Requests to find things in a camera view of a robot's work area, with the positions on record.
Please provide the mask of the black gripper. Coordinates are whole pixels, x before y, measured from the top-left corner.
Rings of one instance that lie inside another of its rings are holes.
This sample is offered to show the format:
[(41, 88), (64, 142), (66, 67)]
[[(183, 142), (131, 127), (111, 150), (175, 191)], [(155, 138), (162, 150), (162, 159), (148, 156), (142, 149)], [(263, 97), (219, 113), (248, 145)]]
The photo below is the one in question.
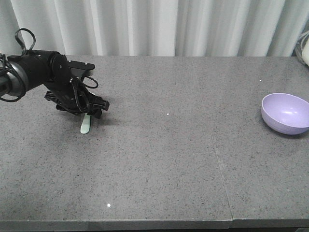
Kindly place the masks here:
[(56, 103), (60, 111), (67, 111), (74, 115), (82, 113), (100, 119), (102, 110), (108, 111), (109, 102), (88, 91), (95, 88), (83, 83), (85, 78), (92, 78), (95, 65), (79, 61), (50, 60), (48, 64), (48, 78), (43, 83), (48, 91), (45, 98)]

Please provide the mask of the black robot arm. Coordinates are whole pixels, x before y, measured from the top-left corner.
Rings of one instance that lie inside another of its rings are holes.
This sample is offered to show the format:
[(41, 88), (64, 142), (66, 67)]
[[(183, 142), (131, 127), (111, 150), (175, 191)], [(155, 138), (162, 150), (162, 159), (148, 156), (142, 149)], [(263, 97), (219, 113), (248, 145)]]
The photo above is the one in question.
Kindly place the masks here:
[(93, 80), (95, 65), (67, 60), (56, 51), (28, 50), (21, 56), (0, 56), (0, 99), (16, 102), (40, 86), (47, 88), (45, 99), (59, 111), (100, 118), (109, 102), (89, 92), (84, 79)]

